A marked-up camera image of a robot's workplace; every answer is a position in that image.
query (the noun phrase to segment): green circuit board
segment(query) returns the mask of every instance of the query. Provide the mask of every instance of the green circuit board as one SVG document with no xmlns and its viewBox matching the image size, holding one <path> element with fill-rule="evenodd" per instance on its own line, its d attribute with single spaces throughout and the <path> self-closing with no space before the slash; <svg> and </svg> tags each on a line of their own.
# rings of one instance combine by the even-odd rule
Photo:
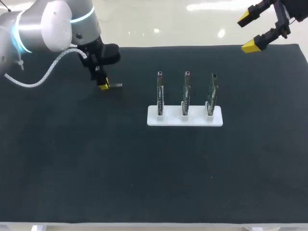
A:
<svg viewBox="0 0 308 231">
<path fill-rule="evenodd" d="M 217 91 L 218 91 L 218 81 L 217 81 L 217 75 L 212 74 L 212 78 L 210 81 L 209 89 L 208 89 L 208 95 L 207 95 L 207 114 L 209 116 L 212 116 L 215 109 L 215 104 L 217 100 Z"/>
</svg>

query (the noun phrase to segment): black mat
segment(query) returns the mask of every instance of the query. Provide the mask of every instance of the black mat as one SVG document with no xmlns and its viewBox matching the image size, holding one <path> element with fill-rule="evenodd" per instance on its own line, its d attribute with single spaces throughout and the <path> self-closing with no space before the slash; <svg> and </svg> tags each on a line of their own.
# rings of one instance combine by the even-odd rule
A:
<svg viewBox="0 0 308 231">
<path fill-rule="evenodd" d="M 0 79 L 1 222 L 308 223 L 308 64 L 299 46 L 122 48 L 99 91 L 76 54 L 23 89 Z M 40 79 L 56 55 L 25 57 Z M 147 126 L 163 71 L 165 104 L 191 104 L 219 77 L 221 128 Z M 19 75 L 12 71 L 12 76 Z"/>
</svg>

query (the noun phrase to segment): circuit board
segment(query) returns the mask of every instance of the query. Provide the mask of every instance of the circuit board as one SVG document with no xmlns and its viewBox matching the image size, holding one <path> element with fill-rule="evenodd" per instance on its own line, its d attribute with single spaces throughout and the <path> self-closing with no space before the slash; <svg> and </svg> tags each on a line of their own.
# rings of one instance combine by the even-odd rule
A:
<svg viewBox="0 0 308 231">
<path fill-rule="evenodd" d="M 209 116 L 212 116 L 215 109 L 215 104 L 217 100 L 217 91 L 218 91 L 218 81 L 217 81 L 217 75 L 212 74 L 212 78 L 210 81 L 209 89 L 208 89 L 208 95 L 207 95 L 207 114 Z"/>
<path fill-rule="evenodd" d="M 182 107 L 183 116 L 188 115 L 190 97 L 191 97 L 191 74 L 189 71 L 186 71 L 185 85 L 183 90 L 183 107 Z"/>
<path fill-rule="evenodd" d="M 157 113 L 163 115 L 164 110 L 164 85 L 163 85 L 163 73 L 161 71 L 157 74 Z"/>
</svg>

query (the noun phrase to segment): white holder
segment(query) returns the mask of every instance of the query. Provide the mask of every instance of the white holder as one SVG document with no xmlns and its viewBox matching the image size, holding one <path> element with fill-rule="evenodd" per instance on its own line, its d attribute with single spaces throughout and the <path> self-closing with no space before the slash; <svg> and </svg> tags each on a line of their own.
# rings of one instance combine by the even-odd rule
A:
<svg viewBox="0 0 308 231">
<path fill-rule="evenodd" d="M 187 126 L 187 127 L 221 127 L 222 114 L 221 108 L 215 106 L 212 116 L 207 115 L 207 105 L 189 106 L 188 115 L 183 115 L 181 105 L 164 105 L 163 115 L 158 115 L 157 105 L 151 105 L 148 108 L 149 126 Z"/>
</svg>

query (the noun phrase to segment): white cable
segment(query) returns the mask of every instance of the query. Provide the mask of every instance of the white cable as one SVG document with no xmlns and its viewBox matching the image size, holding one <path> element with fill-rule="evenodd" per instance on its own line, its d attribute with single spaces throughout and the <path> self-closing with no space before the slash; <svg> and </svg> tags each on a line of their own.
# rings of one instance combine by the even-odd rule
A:
<svg viewBox="0 0 308 231">
<path fill-rule="evenodd" d="M 25 84 L 25 83 L 21 83 L 19 81 L 17 81 L 16 79 L 12 78 L 11 76 L 9 76 L 8 74 L 5 74 L 4 76 L 10 80 L 11 82 L 13 82 L 14 84 L 17 84 L 21 87 L 24 87 L 24 88 L 35 88 L 35 87 L 38 87 L 39 85 L 41 85 L 43 82 L 45 82 L 45 80 L 48 78 L 48 76 L 51 74 L 51 72 L 53 71 L 54 67 L 58 64 L 58 62 L 60 61 L 60 59 L 63 58 L 63 56 L 71 53 L 71 52 L 77 52 L 79 53 L 82 58 L 86 59 L 87 58 L 87 55 L 82 52 L 81 50 L 79 49 L 75 49 L 75 48 L 72 48 L 72 49 L 68 49 L 64 52 L 62 52 L 56 59 L 55 61 L 52 63 L 52 65 L 50 66 L 50 68 L 48 69 L 48 71 L 46 72 L 46 74 L 44 75 L 44 77 L 37 83 L 34 83 L 34 84 Z"/>
</svg>

